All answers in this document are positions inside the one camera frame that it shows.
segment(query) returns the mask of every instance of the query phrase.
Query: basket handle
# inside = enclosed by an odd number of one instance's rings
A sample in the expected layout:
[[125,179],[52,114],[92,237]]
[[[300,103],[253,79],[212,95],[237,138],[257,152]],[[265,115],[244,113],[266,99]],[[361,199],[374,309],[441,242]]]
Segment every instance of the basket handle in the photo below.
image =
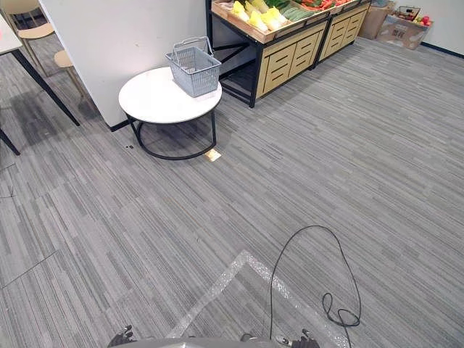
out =
[[195,42],[201,42],[201,41],[206,41],[207,47],[208,47],[208,51],[206,53],[208,53],[211,57],[213,57],[210,40],[208,39],[207,36],[201,36],[201,37],[196,37],[196,38],[187,38],[187,39],[185,39],[184,41],[182,41],[180,43],[176,43],[174,45],[174,47],[173,47],[173,56],[175,55],[175,58],[177,59],[177,61],[179,61],[176,49],[179,49],[182,46],[185,46],[185,45],[188,45],[188,44],[193,44]]

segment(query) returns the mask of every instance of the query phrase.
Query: white pillar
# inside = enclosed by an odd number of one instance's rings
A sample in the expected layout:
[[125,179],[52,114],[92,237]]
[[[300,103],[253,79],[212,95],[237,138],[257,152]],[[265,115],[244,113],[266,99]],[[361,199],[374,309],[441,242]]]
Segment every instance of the white pillar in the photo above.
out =
[[206,35],[203,0],[40,0],[105,122],[125,115],[117,103],[134,75],[166,66],[185,38]]

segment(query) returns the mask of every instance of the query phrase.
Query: small square plate on floor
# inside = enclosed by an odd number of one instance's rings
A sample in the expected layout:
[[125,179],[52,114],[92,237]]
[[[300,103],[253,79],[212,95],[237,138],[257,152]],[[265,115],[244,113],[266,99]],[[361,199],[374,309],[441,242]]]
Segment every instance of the small square plate on floor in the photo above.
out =
[[210,161],[210,162],[214,162],[215,160],[217,160],[219,157],[221,157],[221,154],[219,152],[217,152],[216,150],[214,149],[211,149],[209,150],[206,154],[204,154],[207,159]]

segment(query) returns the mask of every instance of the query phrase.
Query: black table leg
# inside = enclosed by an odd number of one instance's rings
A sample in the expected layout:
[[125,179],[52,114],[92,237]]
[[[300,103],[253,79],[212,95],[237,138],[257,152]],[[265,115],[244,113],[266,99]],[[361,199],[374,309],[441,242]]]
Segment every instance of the black table leg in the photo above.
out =
[[0,139],[5,142],[5,144],[16,154],[19,156],[21,153],[16,149],[16,146],[13,145],[12,141],[9,140],[8,136],[5,134],[4,131],[1,130],[0,128]]
[[75,125],[80,125],[79,122],[74,118],[73,114],[67,109],[58,96],[52,91],[50,86],[43,80],[36,69],[29,63],[19,49],[12,51],[14,58],[26,69],[28,74],[38,83],[40,87],[53,99],[53,101],[59,106],[61,110],[74,122]]
[[[136,138],[137,138],[137,142],[138,144],[141,146],[141,148],[147,153],[147,154],[150,154],[154,157],[158,157],[158,158],[161,158],[162,160],[171,160],[171,161],[178,161],[178,160],[189,160],[191,158],[195,158],[195,157],[198,157],[202,154],[206,154],[209,150],[213,149],[215,146],[216,146],[216,121],[215,121],[215,111],[214,109],[209,111],[208,112],[210,114],[210,117],[211,117],[211,129],[212,129],[212,142],[210,145],[208,145],[208,147],[206,147],[205,149],[199,151],[199,152],[196,152],[194,154],[189,154],[187,156],[179,156],[179,157],[174,157],[174,156],[165,156],[163,154],[157,154],[151,150],[149,150],[145,144],[143,143],[142,141],[142,137],[141,137],[141,129],[142,127],[144,126],[145,122],[143,121],[140,121],[140,120],[137,120],[135,118],[133,118],[132,116],[130,116],[129,114],[126,113],[126,116],[129,120],[129,123],[130,123],[130,126],[132,127],[132,130],[133,132],[136,134]],[[135,125],[133,124],[135,121],[138,121],[138,125],[137,127],[135,127]],[[179,123],[171,123],[171,125],[175,125],[175,124],[181,124],[181,123],[187,123],[187,122],[191,122],[190,121],[185,121],[185,122],[179,122]]]

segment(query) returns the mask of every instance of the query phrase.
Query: chair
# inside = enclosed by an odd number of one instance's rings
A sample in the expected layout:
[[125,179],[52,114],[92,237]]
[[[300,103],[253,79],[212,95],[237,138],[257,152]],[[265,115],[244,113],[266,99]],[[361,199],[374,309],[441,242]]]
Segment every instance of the chair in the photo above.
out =
[[53,34],[53,27],[50,23],[47,22],[32,29],[19,29],[15,25],[15,21],[12,18],[13,15],[22,15],[28,13],[34,22],[34,25],[37,25],[36,20],[34,19],[31,12],[40,8],[38,0],[0,0],[0,8],[4,12],[5,17],[12,28],[16,28],[17,35],[22,41],[22,44],[26,48],[26,51],[28,52],[33,63],[42,70],[45,76],[48,76],[36,54],[30,47],[29,40],[37,40],[39,38],[45,38],[46,36]]
[[73,62],[71,62],[71,59],[67,55],[66,51],[63,49],[62,51],[59,51],[55,54],[54,56],[55,63],[63,69],[66,69],[67,74],[70,76],[71,81],[74,83],[75,87],[78,89],[80,96],[86,96],[86,92],[84,91],[84,88],[80,84],[78,77],[76,76],[74,69],[73,69]]

